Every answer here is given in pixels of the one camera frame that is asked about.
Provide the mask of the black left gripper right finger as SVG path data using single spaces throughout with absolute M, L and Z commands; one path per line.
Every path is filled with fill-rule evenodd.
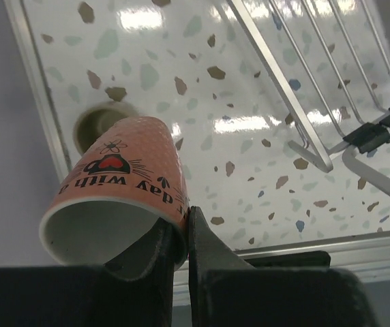
M 193 326 L 379 326 L 363 284 L 330 267 L 256 268 L 188 216 Z

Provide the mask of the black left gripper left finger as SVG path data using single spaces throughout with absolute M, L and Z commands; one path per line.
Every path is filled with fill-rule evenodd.
M 0 326 L 170 326 L 174 232 L 158 219 L 105 264 L 0 268 Z

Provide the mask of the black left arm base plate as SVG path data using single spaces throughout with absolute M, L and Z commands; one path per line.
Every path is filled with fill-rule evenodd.
M 325 251 L 311 251 L 251 258 L 245 261 L 256 268 L 330 267 L 331 256 Z

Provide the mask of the pink textured mug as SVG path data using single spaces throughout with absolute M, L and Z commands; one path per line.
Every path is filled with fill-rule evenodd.
M 152 116 L 128 117 L 99 137 L 63 180 L 39 236 L 60 264 L 103 264 L 163 219 L 177 236 L 180 267 L 188 255 L 188 208 L 168 127 Z

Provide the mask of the grey beige mug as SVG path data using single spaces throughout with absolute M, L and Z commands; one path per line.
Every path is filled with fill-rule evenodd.
M 117 121 L 140 116 L 139 111 L 127 102 L 102 102 L 87 109 L 73 128 L 73 141 L 83 155 L 95 141 Z

